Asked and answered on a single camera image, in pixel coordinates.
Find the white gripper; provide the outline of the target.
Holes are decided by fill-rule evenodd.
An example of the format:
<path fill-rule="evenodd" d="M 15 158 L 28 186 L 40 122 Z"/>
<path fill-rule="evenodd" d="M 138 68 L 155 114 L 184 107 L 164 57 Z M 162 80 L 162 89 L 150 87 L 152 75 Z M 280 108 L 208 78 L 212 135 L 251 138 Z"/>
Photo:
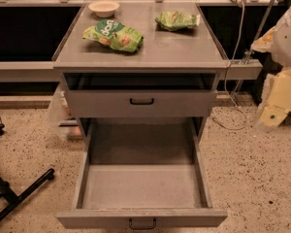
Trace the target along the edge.
<path fill-rule="evenodd" d="M 275 52 L 276 27 L 255 40 L 251 48 L 259 52 Z M 284 68 L 273 78 L 273 86 L 264 108 L 257 109 L 254 127 L 262 132 L 276 129 L 291 112 L 291 68 Z"/>

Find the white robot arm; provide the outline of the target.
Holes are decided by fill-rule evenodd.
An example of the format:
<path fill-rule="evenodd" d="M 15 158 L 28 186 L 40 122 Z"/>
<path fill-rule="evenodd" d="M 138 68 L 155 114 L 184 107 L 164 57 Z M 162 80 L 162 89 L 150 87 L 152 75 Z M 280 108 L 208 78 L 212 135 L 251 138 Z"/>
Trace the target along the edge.
<path fill-rule="evenodd" d="M 257 129 L 270 132 L 291 113 L 291 6 L 251 48 L 269 52 L 273 62 L 282 66 L 279 73 L 265 79 L 255 123 Z"/>

